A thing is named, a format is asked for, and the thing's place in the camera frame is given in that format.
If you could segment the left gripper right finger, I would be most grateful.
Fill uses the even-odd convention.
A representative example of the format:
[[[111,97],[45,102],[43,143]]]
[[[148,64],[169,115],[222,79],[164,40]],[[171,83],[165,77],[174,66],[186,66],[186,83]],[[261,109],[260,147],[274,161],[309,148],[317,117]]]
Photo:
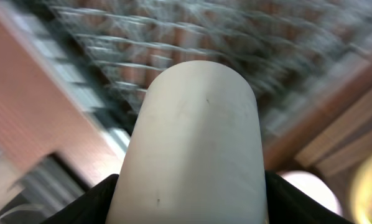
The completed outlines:
[[[274,172],[265,172],[270,224],[352,224]]]

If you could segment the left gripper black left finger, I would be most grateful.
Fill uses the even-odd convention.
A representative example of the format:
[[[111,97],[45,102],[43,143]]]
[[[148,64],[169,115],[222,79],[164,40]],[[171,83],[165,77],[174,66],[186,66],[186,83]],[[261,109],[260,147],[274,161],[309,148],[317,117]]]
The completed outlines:
[[[105,224],[118,174],[112,174],[42,224]]]

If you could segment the yellow round plate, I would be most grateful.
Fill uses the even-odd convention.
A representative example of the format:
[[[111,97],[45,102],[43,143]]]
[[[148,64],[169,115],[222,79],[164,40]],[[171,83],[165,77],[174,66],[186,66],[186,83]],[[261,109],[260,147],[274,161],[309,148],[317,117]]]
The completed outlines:
[[[355,223],[372,224],[372,156],[363,161],[353,179],[350,211]]]

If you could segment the white paper cup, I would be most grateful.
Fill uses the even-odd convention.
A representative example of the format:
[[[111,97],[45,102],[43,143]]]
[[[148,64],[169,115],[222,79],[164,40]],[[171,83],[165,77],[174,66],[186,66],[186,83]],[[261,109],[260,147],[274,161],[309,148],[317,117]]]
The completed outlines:
[[[196,60],[151,83],[106,221],[267,221],[257,104],[239,73]]]

